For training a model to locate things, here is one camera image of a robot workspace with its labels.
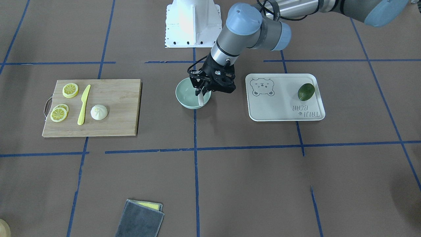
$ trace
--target light blue joint cap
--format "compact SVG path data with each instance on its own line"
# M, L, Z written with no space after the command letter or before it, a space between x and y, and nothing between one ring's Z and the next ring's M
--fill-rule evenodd
M282 31L281 31L281 37L279 37L278 44L273 48L271 51L277 51L277 50L283 50L286 48L291 41L291 27L287 25L286 23L281 22L282 24Z
M260 29L263 17L247 3L236 3L228 11L227 28L237 35L252 35Z
M382 0L364 20L366 25L382 27L395 19L405 8L408 0Z

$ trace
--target wooden cutting board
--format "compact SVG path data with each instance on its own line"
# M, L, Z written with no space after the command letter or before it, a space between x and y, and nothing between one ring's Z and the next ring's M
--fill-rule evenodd
M79 87L79 93L70 99L62 93L67 83L76 83ZM87 85L91 85L91 89L86 103L85 123L78 125L77 118L82 107L80 99ZM58 80L43 137L135 136L140 95L140 79ZM51 120L50 113L58 104L68 105L69 113L65 120L57 123ZM93 119L91 108L94 105L104 105L108 110L107 117L103 120Z

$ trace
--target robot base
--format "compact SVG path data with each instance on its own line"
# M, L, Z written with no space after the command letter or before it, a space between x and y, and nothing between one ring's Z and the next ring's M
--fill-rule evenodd
M174 0L166 12L167 48L211 48L221 32L221 8L213 0Z

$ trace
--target bear drawing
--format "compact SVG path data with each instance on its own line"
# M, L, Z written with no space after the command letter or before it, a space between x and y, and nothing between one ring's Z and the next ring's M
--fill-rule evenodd
M273 86L275 83L271 79L258 78L252 79L250 85L253 88L252 94L254 96L259 96L261 94L267 94L273 96L275 92L273 91Z

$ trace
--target white spoon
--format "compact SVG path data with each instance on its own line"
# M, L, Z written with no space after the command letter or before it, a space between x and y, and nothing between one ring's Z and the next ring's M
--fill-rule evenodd
M198 97L198 100L199 100L199 106L203 106L203 94L202 94L202 92L200 92L197 97Z

